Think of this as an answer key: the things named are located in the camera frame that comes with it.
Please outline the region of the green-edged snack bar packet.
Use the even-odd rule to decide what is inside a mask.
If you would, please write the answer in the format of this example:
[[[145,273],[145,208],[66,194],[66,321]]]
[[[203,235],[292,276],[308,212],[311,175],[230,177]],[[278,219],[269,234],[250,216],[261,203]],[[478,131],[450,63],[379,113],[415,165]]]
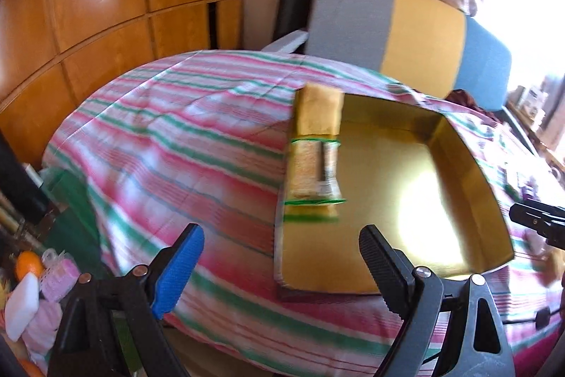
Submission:
[[[337,139],[296,138],[289,146],[282,209],[284,221],[337,223],[346,202],[337,180]]]

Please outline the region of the white plastic bottle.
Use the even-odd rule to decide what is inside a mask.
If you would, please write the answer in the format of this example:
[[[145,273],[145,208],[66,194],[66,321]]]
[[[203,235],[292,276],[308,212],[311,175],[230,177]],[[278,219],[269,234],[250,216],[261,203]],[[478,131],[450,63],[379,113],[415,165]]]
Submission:
[[[27,273],[12,291],[5,308],[8,338],[17,342],[39,308],[39,281],[34,273]]]

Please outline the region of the dark red blanket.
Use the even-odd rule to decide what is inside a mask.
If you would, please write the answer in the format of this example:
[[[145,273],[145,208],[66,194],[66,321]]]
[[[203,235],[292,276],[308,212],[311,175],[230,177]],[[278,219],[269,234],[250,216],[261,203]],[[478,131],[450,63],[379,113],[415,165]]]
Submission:
[[[480,107],[480,105],[477,103],[474,97],[471,96],[470,93],[468,93],[466,90],[463,89],[452,90],[448,94],[445,100],[460,105],[462,107],[472,109],[479,113],[483,113],[483,114],[489,113],[487,109]]]

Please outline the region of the yellow sponge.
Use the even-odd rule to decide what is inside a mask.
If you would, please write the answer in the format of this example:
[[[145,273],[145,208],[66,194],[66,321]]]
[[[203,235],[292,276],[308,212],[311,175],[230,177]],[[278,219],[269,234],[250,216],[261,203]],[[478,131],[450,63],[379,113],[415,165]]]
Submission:
[[[304,85],[296,107],[297,135],[336,137],[343,103],[344,93],[340,89],[313,82]]]

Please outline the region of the grey yellow blue headboard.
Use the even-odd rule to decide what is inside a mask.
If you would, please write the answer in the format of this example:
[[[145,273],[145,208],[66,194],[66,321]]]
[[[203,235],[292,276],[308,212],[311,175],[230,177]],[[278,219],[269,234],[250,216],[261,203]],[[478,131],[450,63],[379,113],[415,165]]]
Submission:
[[[464,90],[491,112],[507,98],[510,51],[440,0],[313,0],[304,51],[440,99]]]

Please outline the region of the white product box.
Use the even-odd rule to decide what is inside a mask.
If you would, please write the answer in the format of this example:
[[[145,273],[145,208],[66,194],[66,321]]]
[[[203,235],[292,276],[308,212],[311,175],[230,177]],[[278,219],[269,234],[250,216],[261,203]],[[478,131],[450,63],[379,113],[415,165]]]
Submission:
[[[529,119],[535,117],[543,110],[548,94],[540,89],[530,88],[524,91],[518,103],[518,110]]]

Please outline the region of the orange fruit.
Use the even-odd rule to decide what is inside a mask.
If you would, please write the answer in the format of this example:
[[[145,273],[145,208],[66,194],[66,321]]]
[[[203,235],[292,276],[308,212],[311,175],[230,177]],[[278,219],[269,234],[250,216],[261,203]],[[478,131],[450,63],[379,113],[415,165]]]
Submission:
[[[41,258],[34,252],[23,251],[15,259],[14,273],[18,281],[21,281],[28,273],[40,277],[43,271]]]

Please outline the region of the wooden side desk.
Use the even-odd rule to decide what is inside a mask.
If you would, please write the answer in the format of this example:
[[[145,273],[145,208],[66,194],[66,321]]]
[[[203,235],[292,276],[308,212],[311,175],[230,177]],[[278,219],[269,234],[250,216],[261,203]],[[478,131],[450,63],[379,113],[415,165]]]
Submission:
[[[544,158],[550,167],[553,176],[560,182],[560,184],[564,184],[564,162],[554,154],[553,150],[550,149],[549,146],[546,146],[544,142],[541,141],[537,131],[534,130],[534,122],[524,115],[510,101],[506,102],[505,108],[508,112],[510,112],[510,115],[517,120],[520,128],[526,133],[528,140],[534,146],[534,151]]]

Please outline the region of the gold open box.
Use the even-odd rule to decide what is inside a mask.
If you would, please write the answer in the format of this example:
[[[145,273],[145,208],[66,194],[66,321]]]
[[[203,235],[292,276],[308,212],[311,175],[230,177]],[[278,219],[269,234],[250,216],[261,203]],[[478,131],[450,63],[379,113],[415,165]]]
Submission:
[[[446,116],[393,100],[347,95],[336,179],[343,202],[278,205],[274,278],[302,301],[374,295],[360,254],[373,224],[412,264],[463,279],[514,257],[492,187]]]

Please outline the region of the wooden wardrobe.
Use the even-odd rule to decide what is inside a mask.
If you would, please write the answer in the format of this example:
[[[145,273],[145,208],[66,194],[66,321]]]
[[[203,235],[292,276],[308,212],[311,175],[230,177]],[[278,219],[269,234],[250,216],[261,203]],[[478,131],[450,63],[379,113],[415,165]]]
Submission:
[[[161,57],[241,45],[242,0],[1,0],[1,132],[39,165],[62,121]]]

